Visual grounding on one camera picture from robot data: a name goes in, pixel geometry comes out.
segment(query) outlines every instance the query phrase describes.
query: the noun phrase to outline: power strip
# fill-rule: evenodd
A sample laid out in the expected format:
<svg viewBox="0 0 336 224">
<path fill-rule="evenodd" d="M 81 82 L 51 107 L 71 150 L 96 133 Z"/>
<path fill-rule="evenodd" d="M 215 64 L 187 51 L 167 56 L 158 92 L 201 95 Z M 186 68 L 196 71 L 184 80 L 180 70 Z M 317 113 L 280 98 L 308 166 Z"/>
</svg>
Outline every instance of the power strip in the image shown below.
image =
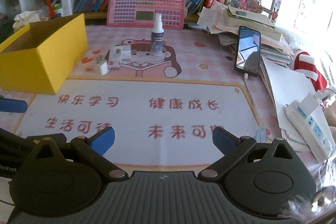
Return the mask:
<svg viewBox="0 0 336 224">
<path fill-rule="evenodd" d="M 329 158 L 334 147 L 312 116 L 307 116 L 299 104 L 298 100 L 294 100 L 285 107 L 286 117 L 306 141 L 316 160 L 323 163 Z"/>
</svg>

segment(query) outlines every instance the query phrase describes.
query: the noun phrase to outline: metal screw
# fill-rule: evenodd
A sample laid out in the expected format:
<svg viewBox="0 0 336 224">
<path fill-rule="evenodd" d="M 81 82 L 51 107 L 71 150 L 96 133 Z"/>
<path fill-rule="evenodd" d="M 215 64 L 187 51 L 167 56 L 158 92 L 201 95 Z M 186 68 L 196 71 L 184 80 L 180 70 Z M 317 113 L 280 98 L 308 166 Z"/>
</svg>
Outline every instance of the metal screw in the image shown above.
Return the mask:
<svg viewBox="0 0 336 224">
<path fill-rule="evenodd" d="M 115 179 L 120 179 L 125 175 L 126 175 L 125 171 L 119 170 L 119 169 L 112 170 L 112 171 L 109 172 L 109 176 L 112 177 L 112 178 L 115 178 Z"/>
<path fill-rule="evenodd" d="M 218 175 L 218 173 L 212 169 L 205 169 L 201 172 L 201 175 L 205 178 L 214 178 Z"/>
</svg>

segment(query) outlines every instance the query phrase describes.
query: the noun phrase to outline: red heart sticker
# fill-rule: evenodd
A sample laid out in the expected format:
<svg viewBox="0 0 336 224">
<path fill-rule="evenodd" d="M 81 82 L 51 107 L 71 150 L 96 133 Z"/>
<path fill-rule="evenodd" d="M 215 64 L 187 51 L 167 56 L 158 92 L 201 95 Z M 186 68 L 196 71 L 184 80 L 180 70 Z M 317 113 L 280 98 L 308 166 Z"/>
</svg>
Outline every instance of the red heart sticker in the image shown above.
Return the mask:
<svg viewBox="0 0 336 224">
<path fill-rule="evenodd" d="M 92 60 L 93 60 L 93 58 L 84 57 L 82 59 L 82 64 L 90 63 Z"/>
</svg>

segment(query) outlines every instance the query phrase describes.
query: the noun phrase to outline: red and white cloth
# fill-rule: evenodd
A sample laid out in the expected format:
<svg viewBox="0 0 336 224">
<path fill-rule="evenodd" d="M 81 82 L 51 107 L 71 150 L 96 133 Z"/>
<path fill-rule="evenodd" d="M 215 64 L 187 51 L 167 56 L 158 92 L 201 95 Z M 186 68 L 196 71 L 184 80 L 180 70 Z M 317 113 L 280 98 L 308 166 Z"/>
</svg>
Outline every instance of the red and white cloth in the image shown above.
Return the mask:
<svg viewBox="0 0 336 224">
<path fill-rule="evenodd" d="M 303 73 L 312 82 L 315 91 L 325 89 L 327 81 L 315 66 L 315 58 L 307 52 L 299 50 L 294 53 L 293 60 L 289 64 L 291 70 Z"/>
</svg>

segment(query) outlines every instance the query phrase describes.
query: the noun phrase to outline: ribbed black surface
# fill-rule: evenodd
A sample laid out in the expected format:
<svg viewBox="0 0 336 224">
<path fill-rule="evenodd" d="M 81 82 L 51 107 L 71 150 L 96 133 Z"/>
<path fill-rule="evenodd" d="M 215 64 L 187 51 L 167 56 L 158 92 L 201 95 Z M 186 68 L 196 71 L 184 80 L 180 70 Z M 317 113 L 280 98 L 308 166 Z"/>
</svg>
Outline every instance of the ribbed black surface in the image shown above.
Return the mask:
<svg viewBox="0 0 336 224">
<path fill-rule="evenodd" d="M 297 224 L 268 220 L 234 207 L 215 183 L 197 180 L 193 172 L 135 172 L 110 183 L 90 207 L 61 218 L 20 213 L 10 224 Z"/>
</svg>

